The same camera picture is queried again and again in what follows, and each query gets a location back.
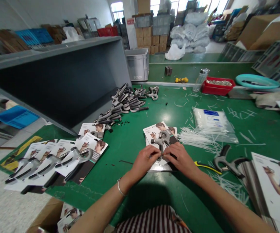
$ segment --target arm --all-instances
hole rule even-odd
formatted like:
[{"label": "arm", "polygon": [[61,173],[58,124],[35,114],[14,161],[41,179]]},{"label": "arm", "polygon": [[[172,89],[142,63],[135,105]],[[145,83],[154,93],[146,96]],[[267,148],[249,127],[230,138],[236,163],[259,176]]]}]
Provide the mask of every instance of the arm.
[{"label": "arm", "polygon": [[237,232],[275,232],[254,212],[222,189],[207,174],[200,171],[182,144],[177,142],[167,147],[164,151],[164,157],[170,160],[187,178],[200,186],[217,203]]},{"label": "arm", "polygon": [[[124,194],[147,173],[160,153],[160,150],[152,145],[139,152],[132,169],[119,181],[119,188]],[[123,199],[116,183],[80,217],[70,229],[70,233],[103,232]]]},{"label": "arm", "polygon": [[264,170],[265,170],[266,174],[268,175],[268,178],[269,178],[270,182],[272,183],[274,189],[280,195],[280,186],[274,180],[274,173],[271,172],[270,169],[268,169],[266,167],[264,167]]}]

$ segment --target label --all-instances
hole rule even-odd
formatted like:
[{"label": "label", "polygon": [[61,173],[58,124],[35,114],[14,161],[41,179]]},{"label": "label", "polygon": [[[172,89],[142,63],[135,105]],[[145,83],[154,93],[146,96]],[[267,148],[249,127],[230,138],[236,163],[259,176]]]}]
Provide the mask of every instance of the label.
[{"label": "label", "polygon": [[206,124],[209,127],[224,127],[224,125],[221,122],[221,116],[218,114],[217,111],[210,111],[210,110],[204,110],[204,113],[206,115]]},{"label": "label", "polygon": [[127,25],[132,25],[132,24],[134,24],[134,18],[127,19]]}]

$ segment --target red tray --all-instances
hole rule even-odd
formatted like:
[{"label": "red tray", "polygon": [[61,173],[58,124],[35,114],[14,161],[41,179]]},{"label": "red tray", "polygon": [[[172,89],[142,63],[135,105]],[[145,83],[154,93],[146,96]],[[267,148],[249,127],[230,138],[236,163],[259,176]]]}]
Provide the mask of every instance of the red tray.
[{"label": "red tray", "polygon": [[218,81],[229,81],[231,82],[232,86],[221,86],[215,84],[209,84],[206,81],[202,84],[202,93],[206,94],[215,94],[215,95],[227,95],[228,92],[236,86],[234,80],[232,79],[225,79],[225,78],[214,78],[214,77],[207,77],[206,80],[218,80]]}]

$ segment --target cloth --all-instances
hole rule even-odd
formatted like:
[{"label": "cloth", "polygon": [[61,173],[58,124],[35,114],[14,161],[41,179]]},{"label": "cloth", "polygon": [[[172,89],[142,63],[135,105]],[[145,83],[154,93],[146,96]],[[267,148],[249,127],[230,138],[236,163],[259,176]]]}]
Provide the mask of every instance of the cloth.
[{"label": "cloth", "polygon": [[117,224],[116,233],[191,232],[169,205],[157,206]]}]

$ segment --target green workbench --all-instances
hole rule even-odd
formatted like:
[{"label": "green workbench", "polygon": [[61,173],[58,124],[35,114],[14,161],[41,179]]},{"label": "green workbench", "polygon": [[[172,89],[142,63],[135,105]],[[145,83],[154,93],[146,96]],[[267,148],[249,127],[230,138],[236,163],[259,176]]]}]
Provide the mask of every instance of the green workbench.
[{"label": "green workbench", "polygon": [[[256,138],[256,140],[253,140],[255,144],[266,144],[262,146],[231,144],[232,148],[228,153],[229,161],[245,156],[245,150],[248,158],[251,158],[251,152],[256,152],[280,160],[280,111],[256,108],[254,101],[251,100],[233,100],[218,97],[223,101],[217,101],[214,95],[203,95],[199,92],[200,98],[188,96],[190,93],[192,93],[191,88],[183,90],[182,88],[177,89],[177,87],[159,86],[158,100],[146,100],[145,106],[149,107],[148,111],[123,114],[123,122],[120,125],[116,124],[112,133],[105,132],[103,140],[108,143],[109,147],[81,185],[68,182],[65,186],[48,188],[46,193],[81,210],[86,210],[112,187],[125,172],[131,169],[131,164],[120,162],[120,160],[134,162],[138,152],[145,147],[143,128],[160,121],[164,121],[167,126],[177,127],[179,132],[180,127],[188,126],[188,124],[194,126],[190,120],[187,123],[185,122],[190,117],[192,107],[196,106],[196,104],[203,109],[208,109],[208,105],[216,104],[217,108],[212,110],[224,110],[229,121],[235,127],[240,144],[249,144],[240,135],[240,132],[253,140],[248,130]],[[184,107],[177,107],[174,101],[177,105],[186,104]],[[251,110],[257,115],[247,119],[238,119],[228,114],[227,107],[238,113]],[[43,140],[53,138],[74,139],[74,137],[54,125],[44,126],[35,135],[42,137]],[[213,154],[205,152],[204,149],[189,145],[185,146],[185,148],[195,161],[207,163],[207,161],[212,161],[214,158]],[[201,168],[201,170],[206,173],[209,172],[204,168]],[[227,173],[223,178],[239,183],[238,179],[231,173]],[[215,203],[180,172],[146,174],[131,189],[113,217],[111,224],[115,225],[148,208],[161,204],[171,205],[194,232],[218,233],[232,231]],[[250,201],[247,205],[253,210]]]}]

